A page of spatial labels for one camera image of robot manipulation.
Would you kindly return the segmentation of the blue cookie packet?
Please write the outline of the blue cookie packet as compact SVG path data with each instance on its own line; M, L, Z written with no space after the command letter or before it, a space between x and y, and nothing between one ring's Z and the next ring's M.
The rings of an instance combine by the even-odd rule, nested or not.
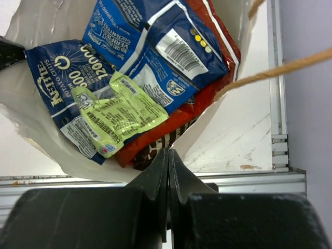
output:
M72 96L74 88L111 98L109 81L119 72L170 118L230 72L216 36L187 1L97 1L81 40L37 46L24 54L56 126L98 164L107 158L92 142Z

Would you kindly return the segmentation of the small light green packet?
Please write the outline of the small light green packet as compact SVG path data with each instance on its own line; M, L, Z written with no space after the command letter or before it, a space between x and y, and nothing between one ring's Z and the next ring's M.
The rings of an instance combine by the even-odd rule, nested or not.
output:
M76 87L72 96L84 125L99 154L110 158L125 141L147 132L169 118L166 110L128 76L114 72L109 81L114 96L99 99L85 87Z

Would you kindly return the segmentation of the red Doritos chip bag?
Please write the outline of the red Doritos chip bag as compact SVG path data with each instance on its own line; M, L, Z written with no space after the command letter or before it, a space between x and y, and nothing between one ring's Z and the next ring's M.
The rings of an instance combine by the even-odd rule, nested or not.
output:
M203 20L203 23L212 30L221 48L230 72L211 83L198 92L186 103L179 107L170 118L156 128L140 135L133 142L123 147L114 157L121 167L132 165L132 159L147 145L155 142L162 136L174 131L194 118L198 118L203 111L213 103L216 93L230 84L236 77L241 61L241 53L235 41L231 38L221 18L217 15L212 1L187 1L189 6Z

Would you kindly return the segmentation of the brown Kettle chips bag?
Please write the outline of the brown Kettle chips bag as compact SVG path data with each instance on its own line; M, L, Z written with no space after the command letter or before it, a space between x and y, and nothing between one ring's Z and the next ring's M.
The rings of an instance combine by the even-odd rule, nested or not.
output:
M136 170L145 170L163 148L169 148L173 143L179 139L186 130L188 130L196 121L197 117L175 129L174 131L162 136L155 142L145 146L133 159L132 165Z

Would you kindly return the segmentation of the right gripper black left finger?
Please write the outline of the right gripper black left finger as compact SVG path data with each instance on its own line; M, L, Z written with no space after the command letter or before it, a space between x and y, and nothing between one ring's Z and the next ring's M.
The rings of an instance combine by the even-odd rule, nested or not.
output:
M25 192L1 230L1 248L162 248L168 150L124 187Z

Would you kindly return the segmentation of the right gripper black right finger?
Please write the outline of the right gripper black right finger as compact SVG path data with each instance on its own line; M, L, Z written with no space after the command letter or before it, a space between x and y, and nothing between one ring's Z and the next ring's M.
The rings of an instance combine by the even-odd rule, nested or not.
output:
M168 157L173 248L331 248L313 205L286 193L218 193Z

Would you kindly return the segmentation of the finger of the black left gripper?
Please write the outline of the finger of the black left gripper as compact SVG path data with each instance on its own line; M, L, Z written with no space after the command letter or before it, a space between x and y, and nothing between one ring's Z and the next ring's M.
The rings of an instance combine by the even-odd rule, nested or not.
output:
M21 45L15 44L12 41L0 38L0 71L13 66L25 59L25 48Z

